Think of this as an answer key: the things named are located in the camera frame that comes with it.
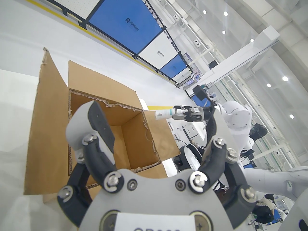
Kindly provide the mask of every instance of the corrugated cardboard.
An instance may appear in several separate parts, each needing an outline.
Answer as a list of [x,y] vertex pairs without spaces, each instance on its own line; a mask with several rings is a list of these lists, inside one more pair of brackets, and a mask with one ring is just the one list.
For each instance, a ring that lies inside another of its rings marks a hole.
[[[69,118],[82,104],[95,99],[115,136],[118,169],[141,171],[151,178],[166,177],[161,161],[179,154],[165,120],[142,110],[132,89],[69,61],[68,86],[47,49],[35,99],[25,175],[25,195],[56,193],[67,183],[76,161],[67,145]],[[97,186],[92,177],[88,188]]]

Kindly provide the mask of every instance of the metal screw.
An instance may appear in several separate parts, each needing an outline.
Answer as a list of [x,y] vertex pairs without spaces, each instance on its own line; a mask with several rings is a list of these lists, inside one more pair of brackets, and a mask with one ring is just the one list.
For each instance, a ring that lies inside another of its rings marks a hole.
[[237,158],[237,153],[234,149],[232,148],[228,148],[228,156],[233,158],[233,159],[236,159]]
[[202,193],[204,192],[203,186],[207,180],[208,178],[204,173],[200,171],[192,172],[189,177],[190,188],[197,193]]
[[133,191],[137,188],[137,181],[135,179],[131,179],[127,183],[127,189]]
[[248,203],[256,202],[256,191],[252,187],[249,187],[245,190],[241,188],[241,195],[243,199],[245,199],[245,201]]
[[194,184],[197,186],[197,187],[203,187],[204,184],[205,184],[205,180],[201,178],[200,175],[196,175],[196,178],[194,180]]
[[108,192],[119,191],[123,186],[123,183],[120,184],[121,177],[122,175],[119,172],[113,171],[109,173],[104,179],[104,189]]
[[118,211],[115,210],[107,212],[100,221],[99,231],[114,231],[117,215]]
[[194,216],[196,231],[212,231],[212,225],[209,217],[203,212],[192,212],[190,215]]
[[245,197],[247,199],[253,199],[256,196],[256,191],[252,188],[249,187],[248,189],[245,190]]
[[63,202],[67,202],[71,199],[73,195],[73,188],[71,186],[64,186],[60,191],[58,192],[58,197],[63,199]]
[[179,179],[175,182],[175,187],[178,191],[183,191],[186,188],[186,184],[182,179]]
[[70,191],[67,188],[61,189],[58,193],[61,199],[66,199],[70,196]]
[[112,175],[109,177],[107,184],[112,187],[112,186],[117,186],[119,183],[119,178],[116,177],[116,175]]
[[216,141],[216,144],[218,144],[219,146],[224,146],[225,142],[222,138],[218,138]]
[[233,148],[227,148],[227,154],[226,154],[226,159],[227,159],[227,162],[232,164],[232,163],[235,163],[237,162],[237,152],[236,150],[234,150]]
[[97,136],[96,135],[92,135],[92,134],[88,134],[86,135],[83,139],[82,139],[82,144],[83,145],[88,145],[89,143],[91,143],[94,139],[96,139]]

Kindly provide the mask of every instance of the hex bolt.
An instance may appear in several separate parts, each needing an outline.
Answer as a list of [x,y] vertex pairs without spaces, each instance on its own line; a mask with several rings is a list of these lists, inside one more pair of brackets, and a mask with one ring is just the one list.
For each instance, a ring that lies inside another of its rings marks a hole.
[[179,179],[175,182],[175,187],[178,191],[183,191],[186,188],[186,184],[182,179]]
[[247,199],[253,199],[255,198],[255,196],[256,196],[256,191],[252,187],[245,189],[245,197]]
[[189,188],[192,189],[192,191],[194,192],[203,193],[203,187],[207,180],[208,177],[205,175],[205,173],[202,173],[200,171],[192,172],[189,177]]
[[236,159],[237,158],[237,152],[232,149],[232,148],[228,148],[228,156],[231,158],[231,159]]
[[94,139],[96,139],[96,135],[88,134],[82,139],[83,145],[88,145],[89,143],[93,142]]
[[113,187],[113,186],[117,186],[119,183],[119,178],[116,177],[116,175],[111,175],[108,179],[108,186]]
[[135,179],[131,179],[127,183],[127,189],[133,191],[137,188],[137,181]]
[[61,198],[61,199],[66,199],[70,196],[70,191],[68,190],[68,188],[63,188],[59,191],[58,193],[58,196]]
[[216,144],[218,144],[219,146],[224,146],[225,142],[222,138],[218,138],[216,141]]
[[117,171],[109,173],[104,179],[104,189],[111,193],[119,192],[123,187],[123,181],[121,182],[120,180],[121,177],[122,175]]
[[252,187],[249,187],[246,189],[241,188],[240,192],[241,192],[243,199],[247,201],[248,203],[256,202],[256,191]]
[[203,187],[205,184],[205,180],[201,178],[200,175],[196,175],[195,179],[194,179],[194,184],[197,187]]
[[58,192],[58,197],[63,200],[63,203],[66,203],[71,199],[73,192],[73,188],[69,185],[66,185],[62,189],[60,189],[60,191]]

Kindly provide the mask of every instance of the joyson logo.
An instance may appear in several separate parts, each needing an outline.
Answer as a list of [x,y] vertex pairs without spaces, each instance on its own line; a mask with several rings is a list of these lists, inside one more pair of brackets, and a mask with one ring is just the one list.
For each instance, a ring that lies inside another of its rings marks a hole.
[[125,20],[126,23],[128,23],[132,28],[134,28],[136,31],[139,31],[139,28],[130,20],[130,18],[127,18]]

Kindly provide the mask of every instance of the gray metal plate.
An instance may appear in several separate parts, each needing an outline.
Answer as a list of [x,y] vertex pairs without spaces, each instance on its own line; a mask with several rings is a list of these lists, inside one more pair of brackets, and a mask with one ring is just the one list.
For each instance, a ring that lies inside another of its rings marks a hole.
[[[117,194],[101,189],[90,205],[80,231],[98,231],[101,218],[111,210],[126,213],[189,215],[201,211],[208,215],[214,230],[233,230],[228,216],[217,198],[209,189],[206,193],[195,194],[188,187],[188,178],[193,170],[184,170],[176,176],[164,179],[150,179],[134,174],[130,170],[118,170],[124,176],[124,186]],[[138,183],[134,191],[127,189],[127,182],[135,179]],[[186,189],[178,191],[178,179],[186,182]]]

